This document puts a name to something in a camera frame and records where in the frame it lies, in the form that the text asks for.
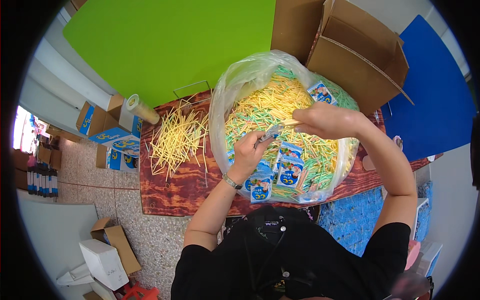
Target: terrazzo floor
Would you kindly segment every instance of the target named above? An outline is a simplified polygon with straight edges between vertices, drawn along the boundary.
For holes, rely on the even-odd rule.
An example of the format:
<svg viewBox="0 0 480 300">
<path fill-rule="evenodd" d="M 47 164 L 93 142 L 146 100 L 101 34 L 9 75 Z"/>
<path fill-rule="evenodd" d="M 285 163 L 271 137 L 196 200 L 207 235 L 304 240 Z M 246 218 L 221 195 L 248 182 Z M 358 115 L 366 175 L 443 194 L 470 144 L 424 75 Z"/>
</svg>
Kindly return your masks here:
<svg viewBox="0 0 480 300">
<path fill-rule="evenodd" d="M 175 267 L 190 218 L 144 215 L 138 173 L 96 168 L 96 143 L 60 141 L 60 203 L 94 203 L 98 218 L 122 225 L 142 269 L 133 274 L 144 288 L 157 287 L 170 299 Z"/>
</svg>

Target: woman's left hand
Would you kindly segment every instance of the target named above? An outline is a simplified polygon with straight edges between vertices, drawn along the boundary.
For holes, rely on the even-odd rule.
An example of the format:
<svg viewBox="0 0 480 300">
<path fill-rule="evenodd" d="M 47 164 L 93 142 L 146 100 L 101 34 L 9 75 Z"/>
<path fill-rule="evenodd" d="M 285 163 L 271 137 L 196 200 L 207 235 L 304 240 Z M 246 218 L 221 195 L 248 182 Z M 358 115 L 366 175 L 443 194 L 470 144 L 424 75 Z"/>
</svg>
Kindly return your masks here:
<svg viewBox="0 0 480 300">
<path fill-rule="evenodd" d="M 230 167 L 230 170 L 228 170 L 227 175 L 236 184 L 243 184 L 253 173 L 268 145 L 274 140 L 273 138 L 269 138 L 254 148 L 257 140 L 264 134 L 265 132 L 263 131 L 249 132 L 233 145 L 235 162 L 233 166 Z"/>
</svg>

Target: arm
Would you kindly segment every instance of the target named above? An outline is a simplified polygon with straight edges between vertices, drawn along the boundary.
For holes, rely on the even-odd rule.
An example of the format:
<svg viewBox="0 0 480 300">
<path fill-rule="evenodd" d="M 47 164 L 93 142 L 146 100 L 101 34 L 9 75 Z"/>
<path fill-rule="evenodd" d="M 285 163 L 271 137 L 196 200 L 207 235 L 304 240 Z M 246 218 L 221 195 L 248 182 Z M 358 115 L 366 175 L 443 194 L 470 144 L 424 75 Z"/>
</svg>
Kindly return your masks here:
<svg viewBox="0 0 480 300">
<path fill-rule="evenodd" d="M 253 147 L 263 131 L 249 132 L 233 146 L 235 163 L 228 170 L 227 176 L 236 184 L 243 182 L 253 173 L 268 144 L 273 139 L 259 143 Z M 227 217 L 233 197 L 237 190 L 221 180 L 210 192 L 203 204 L 193 215 L 192 221 L 185 231 L 183 246 L 200 245 L 212 251 L 217 244 L 216 235 L 220 231 L 223 221 Z"/>
<path fill-rule="evenodd" d="M 293 118 L 302 121 L 295 130 L 323 139 L 357 138 L 372 159 L 388 192 L 373 233 L 388 223 L 412 226 L 417 206 L 412 169 L 395 143 L 362 113 L 316 102 L 307 109 L 296 109 Z"/>
</svg>

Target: tape roll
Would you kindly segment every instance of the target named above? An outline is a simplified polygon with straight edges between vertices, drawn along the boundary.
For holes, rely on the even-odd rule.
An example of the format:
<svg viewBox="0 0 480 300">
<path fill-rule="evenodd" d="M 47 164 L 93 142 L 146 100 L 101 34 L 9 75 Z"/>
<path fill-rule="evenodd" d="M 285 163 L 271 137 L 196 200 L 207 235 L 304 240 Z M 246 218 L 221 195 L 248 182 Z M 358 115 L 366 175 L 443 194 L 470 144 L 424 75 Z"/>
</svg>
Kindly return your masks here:
<svg viewBox="0 0 480 300">
<path fill-rule="evenodd" d="M 142 118 L 143 120 L 152 123 L 153 125 L 157 124 L 160 121 L 160 116 L 153 109 L 145 104 L 137 94 L 133 94 L 127 100 L 127 110 Z"/>
</svg>

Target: candy packet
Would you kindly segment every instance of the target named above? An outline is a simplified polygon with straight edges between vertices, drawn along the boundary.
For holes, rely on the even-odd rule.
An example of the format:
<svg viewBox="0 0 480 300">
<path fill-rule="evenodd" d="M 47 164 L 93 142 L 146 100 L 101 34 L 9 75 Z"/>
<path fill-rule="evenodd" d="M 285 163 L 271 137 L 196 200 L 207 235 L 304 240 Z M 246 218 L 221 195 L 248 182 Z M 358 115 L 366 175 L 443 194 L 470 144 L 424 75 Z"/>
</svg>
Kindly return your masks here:
<svg viewBox="0 0 480 300">
<path fill-rule="evenodd" d="M 230 165 L 233 165 L 233 163 L 235 162 L 235 151 L 233 151 L 233 149 L 230 151 L 227 151 L 227 157 Z"/>
<path fill-rule="evenodd" d="M 278 170 L 277 186 L 295 189 L 303 171 L 303 160 L 299 157 L 284 155 L 281 157 L 281 166 Z"/>
<path fill-rule="evenodd" d="M 275 159 L 276 163 L 273 166 L 273 172 L 278 172 L 278 169 L 280 168 L 280 158 L 282 156 L 286 155 L 286 156 L 300 158 L 300 155 L 302 152 L 303 152 L 303 149 L 301 147 L 295 146 L 294 144 L 290 144 L 287 142 L 282 142 L 280 144 L 278 154 L 276 155 L 276 159 Z"/>
<path fill-rule="evenodd" d="M 260 138 L 260 142 L 266 141 L 269 138 L 273 137 L 276 139 L 280 135 L 280 130 L 283 129 L 283 126 L 280 124 L 274 125 L 265 131 L 265 134 Z"/>
<path fill-rule="evenodd" d="M 272 194 L 272 178 L 270 174 L 258 173 L 251 177 L 250 203 L 267 202 Z"/>
<path fill-rule="evenodd" d="M 245 180 L 245 182 L 243 183 L 243 187 L 242 189 L 245 190 L 245 191 L 249 191 L 250 192 L 250 187 L 252 185 L 252 178 L 254 176 L 268 176 L 271 178 L 271 180 L 273 180 L 273 173 L 272 173 L 272 169 L 270 168 L 269 165 L 266 165 L 265 163 L 267 163 L 266 160 L 262 159 L 258 165 L 257 165 L 257 168 L 255 169 L 255 171 L 253 171 L 252 175 L 250 175 L 247 180 Z"/>
<path fill-rule="evenodd" d="M 314 101 L 326 102 L 337 105 L 338 102 L 333 98 L 332 93 L 327 89 L 323 82 L 319 81 L 307 89 L 307 93 L 312 96 Z"/>
</svg>

